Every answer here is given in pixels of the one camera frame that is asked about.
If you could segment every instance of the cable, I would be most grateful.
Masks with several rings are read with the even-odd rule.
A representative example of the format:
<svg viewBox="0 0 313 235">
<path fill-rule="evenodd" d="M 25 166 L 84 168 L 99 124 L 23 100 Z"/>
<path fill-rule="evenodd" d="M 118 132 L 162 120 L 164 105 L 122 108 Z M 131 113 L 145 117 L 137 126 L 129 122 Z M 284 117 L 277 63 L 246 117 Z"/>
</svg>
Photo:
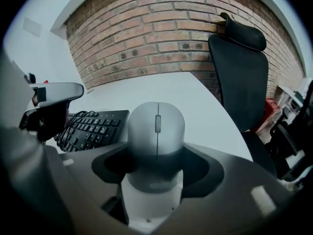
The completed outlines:
<svg viewBox="0 0 313 235">
<path fill-rule="evenodd" d="M 65 146 L 65 143 L 66 143 L 66 141 L 67 141 L 67 138 L 66 138 L 66 140 L 64 140 L 64 136 L 65 136 L 65 134 L 69 135 L 69 131 L 70 131 L 70 129 L 72 128 L 72 126 L 74 125 L 74 123 L 75 123 L 77 120 L 79 120 L 79 119 L 85 117 L 87 114 L 89 114 L 89 113 L 94 113 L 94 112 L 95 112 L 95 111 L 89 111 L 89 112 L 80 111 L 80 112 L 76 113 L 76 114 L 71 118 L 71 120 L 66 124 L 66 126 L 65 126 L 65 128 L 64 128 L 64 131 L 61 132 L 61 133 L 58 135 L 57 140 L 56 140 L 57 145 L 60 147 L 60 149 L 61 149 L 62 151 L 64 151 L 64 146 Z"/>
</svg>

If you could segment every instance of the computer mouse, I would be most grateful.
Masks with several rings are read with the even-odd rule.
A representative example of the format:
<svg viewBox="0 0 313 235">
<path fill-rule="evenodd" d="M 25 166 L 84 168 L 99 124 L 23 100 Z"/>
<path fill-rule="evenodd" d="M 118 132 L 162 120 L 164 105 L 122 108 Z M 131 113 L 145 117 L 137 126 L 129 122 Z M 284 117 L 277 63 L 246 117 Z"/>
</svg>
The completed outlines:
<svg viewBox="0 0 313 235">
<path fill-rule="evenodd" d="M 129 116 L 128 151 L 134 170 L 129 182 L 144 192 L 164 192 L 175 186 L 181 170 L 185 120 L 169 103 L 147 102 Z"/>
</svg>

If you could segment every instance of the chair backrest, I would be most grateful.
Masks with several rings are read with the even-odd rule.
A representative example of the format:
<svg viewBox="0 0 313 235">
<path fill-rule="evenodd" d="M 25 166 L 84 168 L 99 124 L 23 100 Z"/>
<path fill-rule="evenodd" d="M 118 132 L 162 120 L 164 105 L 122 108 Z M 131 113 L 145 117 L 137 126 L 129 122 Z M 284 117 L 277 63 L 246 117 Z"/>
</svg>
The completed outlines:
<svg viewBox="0 0 313 235">
<path fill-rule="evenodd" d="M 263 116 L 268 60 L 258 29 L 232 21 L 226 13 L 225 36 L 212 35 L 208 43 L 220 84 L 222 105 L 243 132 L 257 125 Z"/>
</svg>

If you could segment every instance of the keyboard key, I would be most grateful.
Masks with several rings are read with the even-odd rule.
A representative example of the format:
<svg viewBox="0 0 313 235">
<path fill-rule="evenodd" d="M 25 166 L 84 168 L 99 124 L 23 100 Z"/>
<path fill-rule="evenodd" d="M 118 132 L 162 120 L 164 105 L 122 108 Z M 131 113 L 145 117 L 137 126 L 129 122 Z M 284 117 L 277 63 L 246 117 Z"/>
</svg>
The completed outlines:
<svg viewBox="0 0 313 235">
<path fill-rule="evenodd" d="M 95 138 L 95 143 L 101 143 L 101 140 L 102 140 L 102 137 L 101 136 L 97 136 L 96 138 Z"/>
<path fill-rule="evenodd" d="M 70 146 L 70 143 L 67 142 L 67 144 L 66 144 L 64 150 L 67 151 L 67 149 L 69 148 L 69 146 Z"/>
<path fill-rule="evenodd" d="M 109 126 L 111 124 L 112 120 L 111 119 L 107 119 L 104 121 L 104 125 L 105 126 Z"/>
<path fill-rule="evenodd" d="M 94 139 L 95 139 L 95 137 L 96 137 L 95 134 L 90 134 L 89 141 L 90 141 L 90 142 L 93 142 Z"/>
<path fill-rule="evenodd" d="M 106 135 L 103 136 L 103 145 L 109 145 L 111 143 L 112 137 L 116 132 L 116 128 L 110 128 Z"/>
<path fill-rule="evenodd" d="M 119 123 L 120 123 L 119 119 L 114 119 L 114 120 L 112 120 L 111 126 L 117 127 L 119 125 Z"/>
<path fill-rule="evenodd" d="M 85 145 L 86 145 L 86 142 L 82 142 L 79 147 L 80 147 L 82 150 L 84 150 Z"/>
<path fill-rule="evenodd" d="M 100 126 L 96 126 L 93 130 L 94 133 L 98 133 L 100 131 Z"/>
<path fill-rule="evenodd" d="M 103 125 L 103 123 L 104 123 L 104 119 L 100 120 L 98 124 Z"/>
<path fill-rule="evenodd" d="M 104 135 L 107 132 L 107 127 L 102 127 L 100 130 L 100 134 Z"/>
<path fill-rule="evenodd" d="M 83 131 L 87 131 L 89 129 L 89 127 L 90 126 L 86 124 L 85 127 L 83 128 Z"/>
<path fill-rule="evenodd" d="M 88 131 L 92 132 L 95 126 L 91 126 Z"/>
<path fill-rule="evenodd" d="M 85 137 L 84 137 L 84 140 L 88 140 L 89 137 L 90 137 L 90 134 L 87 133 L 87 134 L 85 135 Z"/>
</svg>

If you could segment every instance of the white desk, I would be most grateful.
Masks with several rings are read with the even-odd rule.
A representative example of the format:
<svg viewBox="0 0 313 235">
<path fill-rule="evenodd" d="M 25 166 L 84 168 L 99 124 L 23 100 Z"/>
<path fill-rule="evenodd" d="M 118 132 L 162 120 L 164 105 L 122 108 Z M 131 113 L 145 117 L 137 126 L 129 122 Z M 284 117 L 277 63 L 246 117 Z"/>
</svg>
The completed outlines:
<svg viewBox="0 0 313 235">
<path fill-rule="evenodd" d="M 278 87 L 279 87 L 280 89 L 282 89 L 283 92 L 285 92 L 290 98 L 292 98 L 292 100 L 295 101 L 297 105 L 299 105 L 300 107 L 303 106 L 303 103 L 300 102 L 300 100 L 299 100 L 298 98 L 296 98 L 296 96 L 294 95 L 294 93 L 293 93 L 293 91 L 292 91 L 291 89 L 289 89 L 288 87 L 283 86 L 283 85 L 278 85 Z"/>
<path fill-rule="evenodd" d="M 207 146 L 252 161 L 246 143 L 228 113 L 211 92 L 189 72 L 148 75 L 101 85 L 72 101 L 69 112 L 132 112 L 144 102 L 167 102 L 176 106 L 185 118 L 185 142 Z M 126 140 L 127 128 L 124 128 L 120 141 Z M 56 146 L 53 139 L 47 144 Z"/>
</svg>

